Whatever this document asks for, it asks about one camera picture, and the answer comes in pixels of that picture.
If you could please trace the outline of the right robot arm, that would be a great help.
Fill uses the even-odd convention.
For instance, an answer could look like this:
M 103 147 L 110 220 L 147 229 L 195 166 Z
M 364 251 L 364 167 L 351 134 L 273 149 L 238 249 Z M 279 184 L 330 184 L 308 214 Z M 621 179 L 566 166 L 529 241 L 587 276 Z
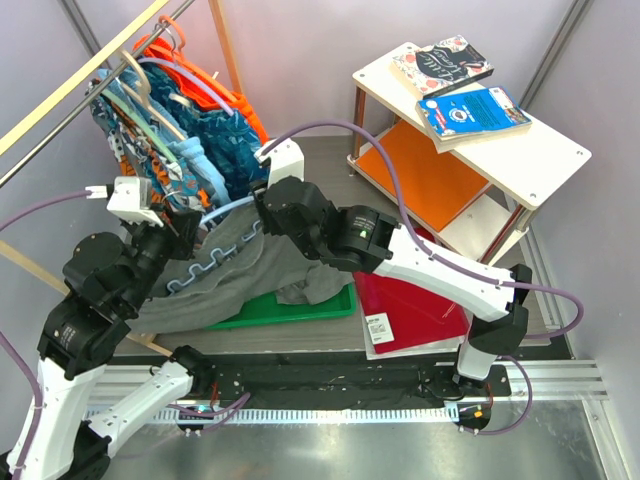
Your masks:
M 313 183 L 286 177 L 257 181 L 251 193 L 265 231 L 289 238 L 308 260 L 341 272 L 404 281 L 465 308 L 470 329 L 459 346 L 451 380 L 472 395 L 483 388 L 494 361 L 518 348 L 528 329 L 524 266 L 493 268 L 417 236 L 408 224 L 364 205 L 337 208 Z

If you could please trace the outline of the grey shorts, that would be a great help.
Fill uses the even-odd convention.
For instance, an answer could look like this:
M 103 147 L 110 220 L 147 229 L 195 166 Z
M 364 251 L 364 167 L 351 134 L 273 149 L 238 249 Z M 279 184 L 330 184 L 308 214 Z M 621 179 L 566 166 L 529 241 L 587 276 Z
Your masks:
M 275 293 L 285 305 L 315 305 L 352 282 L 352 274 L 309 260 L 288 237 L 261 229 L 238 256 L 185 293 L 161 296 L 155 284 L 129 326 L 136 334 L 197 330 L 233 317 L 264 294 Z

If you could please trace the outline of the light blue hanger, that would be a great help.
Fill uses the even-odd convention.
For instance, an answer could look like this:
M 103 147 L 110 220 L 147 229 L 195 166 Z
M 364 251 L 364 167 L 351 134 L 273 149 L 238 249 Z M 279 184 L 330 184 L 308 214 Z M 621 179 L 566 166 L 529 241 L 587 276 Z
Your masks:
M 261 220 L 254 199 L 245 197 L 207 214 L 201 221 L 200 243 L 186 261 L 171 261 L 156 289 L 161 296 L 185 293 L 238 256 L 260 233 Z

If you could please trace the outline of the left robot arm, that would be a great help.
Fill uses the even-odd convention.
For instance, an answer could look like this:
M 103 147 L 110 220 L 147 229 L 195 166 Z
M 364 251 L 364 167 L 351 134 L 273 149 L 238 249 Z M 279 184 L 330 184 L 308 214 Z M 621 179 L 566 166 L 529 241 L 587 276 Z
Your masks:
M 184 396 L 205 397 L 213 364 L 190 346 L 176 348 L 160 370 L 104 414 L 84 415 L 91 390 L 130 331 L 171 260 L 191 257 L 201 215 L 166 214 L 85 237 L 63 267 L 68 295 L 49 313 L 37 346 L 32 405 L 14 448 L 1 456 L 4 479 L 100 479 L 145 421 Z

